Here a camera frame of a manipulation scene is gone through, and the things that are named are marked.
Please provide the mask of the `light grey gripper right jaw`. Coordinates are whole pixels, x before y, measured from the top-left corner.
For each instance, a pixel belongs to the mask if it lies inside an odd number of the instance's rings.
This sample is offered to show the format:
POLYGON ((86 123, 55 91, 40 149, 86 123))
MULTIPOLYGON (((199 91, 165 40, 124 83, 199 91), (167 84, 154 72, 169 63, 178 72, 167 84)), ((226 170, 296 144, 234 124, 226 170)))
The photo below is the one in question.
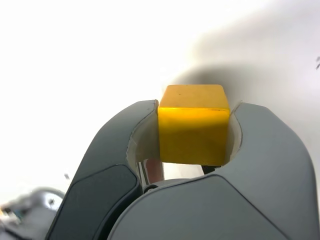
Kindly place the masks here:
POLYGON ((269 109, 241 103, 230 162, 158 187, 132 203, 111 240, 317 240, 319 212, 311 157, 269 109))

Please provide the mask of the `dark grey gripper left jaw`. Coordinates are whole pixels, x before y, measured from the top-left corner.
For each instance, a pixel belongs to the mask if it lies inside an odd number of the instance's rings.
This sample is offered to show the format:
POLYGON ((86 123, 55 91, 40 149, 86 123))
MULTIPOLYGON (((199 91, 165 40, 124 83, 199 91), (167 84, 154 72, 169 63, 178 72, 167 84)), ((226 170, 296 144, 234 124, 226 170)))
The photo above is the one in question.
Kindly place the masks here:
POLYGON ((150 182, 147 162, 162 169, 158 101, 136 102, 95 135, 46 234, 48 240, 105 240, 150 182))

